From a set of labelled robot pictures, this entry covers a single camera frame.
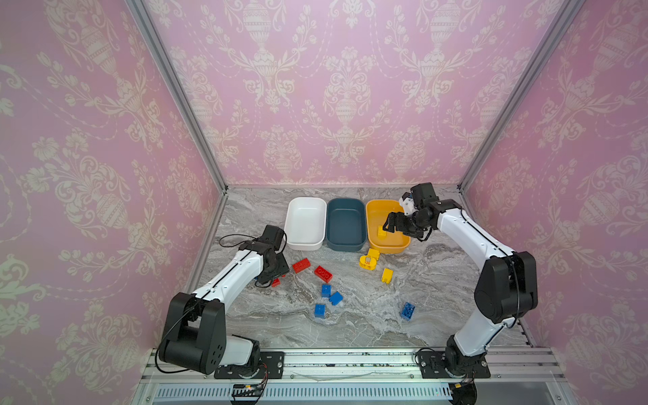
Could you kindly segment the long red lego brick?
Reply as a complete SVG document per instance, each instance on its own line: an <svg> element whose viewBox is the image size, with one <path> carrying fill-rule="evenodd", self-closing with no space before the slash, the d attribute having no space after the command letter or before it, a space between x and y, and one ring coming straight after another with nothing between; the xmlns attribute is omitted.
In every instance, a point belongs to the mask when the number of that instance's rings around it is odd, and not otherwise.
<svg viewBox="0 0 648 405"><path fill-rule="evenodd" d="M301 273L301 272L307 270L307 268L310 268L311 265L312 264L311 264L310 260L308 258L304 258L304 259L298 261L297 263L293 264L292 268L293 268L295 273Z"/></svg>

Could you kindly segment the yellow plastic bin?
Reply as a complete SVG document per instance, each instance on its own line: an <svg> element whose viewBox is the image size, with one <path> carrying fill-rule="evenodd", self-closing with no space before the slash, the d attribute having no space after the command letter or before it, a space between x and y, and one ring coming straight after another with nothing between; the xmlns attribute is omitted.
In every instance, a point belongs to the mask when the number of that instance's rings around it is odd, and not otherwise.
<svg viewBox="0 0 648 405"><path fill-rule="evenodd" d="M381 254L401 253L411 243L411 238L401 232L387 233L387 238L384 241L377 238L377 228L383 226L387 215L391 212L403 212L398 201L376 199L366 204L368 240L371 248L378 250Z"/></svg>

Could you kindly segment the white plastic bin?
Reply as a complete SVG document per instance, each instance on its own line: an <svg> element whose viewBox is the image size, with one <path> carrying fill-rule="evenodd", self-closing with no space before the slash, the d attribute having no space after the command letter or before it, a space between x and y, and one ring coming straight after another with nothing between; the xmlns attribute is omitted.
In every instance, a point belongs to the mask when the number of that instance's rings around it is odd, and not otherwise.
<svg viewBox="0 0 648 405"><path fill-rule="evenodd" d="M319 250L325 239L327 203L319 197L297 197L290 201L283 230L287 246L294 251Z"/></svg>

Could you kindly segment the blue sloped lego brick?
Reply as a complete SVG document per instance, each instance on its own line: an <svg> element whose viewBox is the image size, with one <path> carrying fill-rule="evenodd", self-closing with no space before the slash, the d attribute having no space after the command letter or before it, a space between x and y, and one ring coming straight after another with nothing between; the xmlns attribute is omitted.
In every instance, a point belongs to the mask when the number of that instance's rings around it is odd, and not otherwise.
<svg viewBox="0 0 648 405"><path fill-rule="evenodd" d="M329 297L329 302L333 306L339 305L343 300L344 296L339 291L336 291Z"/></svg>

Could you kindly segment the dark teal plastic bin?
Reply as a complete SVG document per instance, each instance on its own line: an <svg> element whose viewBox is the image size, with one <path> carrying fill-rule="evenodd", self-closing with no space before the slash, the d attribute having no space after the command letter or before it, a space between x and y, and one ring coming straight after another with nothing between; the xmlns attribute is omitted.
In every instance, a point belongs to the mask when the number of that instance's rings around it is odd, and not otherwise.
<svg viewBox="0 0 648 405"><path fill-rule="evenodd" d="M360 251L367 240L366 206L355 198L335 198L327 204L327 246L333 251Z"/></svg>

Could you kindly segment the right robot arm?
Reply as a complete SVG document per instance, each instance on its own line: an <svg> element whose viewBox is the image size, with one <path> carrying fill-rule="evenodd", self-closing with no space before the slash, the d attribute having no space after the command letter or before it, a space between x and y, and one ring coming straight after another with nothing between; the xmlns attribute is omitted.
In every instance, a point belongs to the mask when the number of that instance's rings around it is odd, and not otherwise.
<svg viewBox="0 0 648 405"><path fill-rule="evenodd" d="M399 200L401 212L388 214L383 229L424 241L431 231L449 236L480 268L474 290L476 309L445 347L445 368L465 376L479 366L493 340L538 306L534 256L515 251L479 226L452 199L419 199L410 193Z"/></svg>

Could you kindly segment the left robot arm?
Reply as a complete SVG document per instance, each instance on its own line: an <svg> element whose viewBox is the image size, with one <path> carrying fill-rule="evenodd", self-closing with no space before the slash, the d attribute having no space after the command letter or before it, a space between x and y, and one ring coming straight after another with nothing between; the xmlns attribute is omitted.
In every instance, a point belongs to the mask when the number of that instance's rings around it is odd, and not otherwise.
<svg viewBox="0 0 648 405"><path fill-rule="evenodd" d="M289 271L284 242L244 241L233 258L204 286L178 293L170 301L155 362L180 371L210 375L233 368L244 376L261 367L260 344L227 332L226 315L250 283L269 287Z"/></svg>

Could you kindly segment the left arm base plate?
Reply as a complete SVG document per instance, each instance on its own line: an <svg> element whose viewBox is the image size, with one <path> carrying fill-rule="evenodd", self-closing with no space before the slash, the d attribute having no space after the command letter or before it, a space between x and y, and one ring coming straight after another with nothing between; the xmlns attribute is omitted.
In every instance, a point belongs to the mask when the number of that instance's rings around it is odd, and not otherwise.
<svg viewBox="0 0 648 405"><path fill-rule="evenodd" d="M251 380L268 378L279 380L283 377L285 352L263 351L252 357L251 363L244 366L221 366L214 372L216 380Z"/></svg>

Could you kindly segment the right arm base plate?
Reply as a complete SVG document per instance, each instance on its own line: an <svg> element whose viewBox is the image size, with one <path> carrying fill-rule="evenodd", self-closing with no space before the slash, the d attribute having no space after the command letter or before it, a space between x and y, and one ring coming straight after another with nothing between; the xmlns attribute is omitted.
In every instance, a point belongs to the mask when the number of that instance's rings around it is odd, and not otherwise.
<svg viewBox="0 0 648 405"><path fill-rule="evenodd" d="M485 354L467 357L457 351L449 354L431 348L422 348L413 360L424 379L489 379L491 372Z"/></svg>

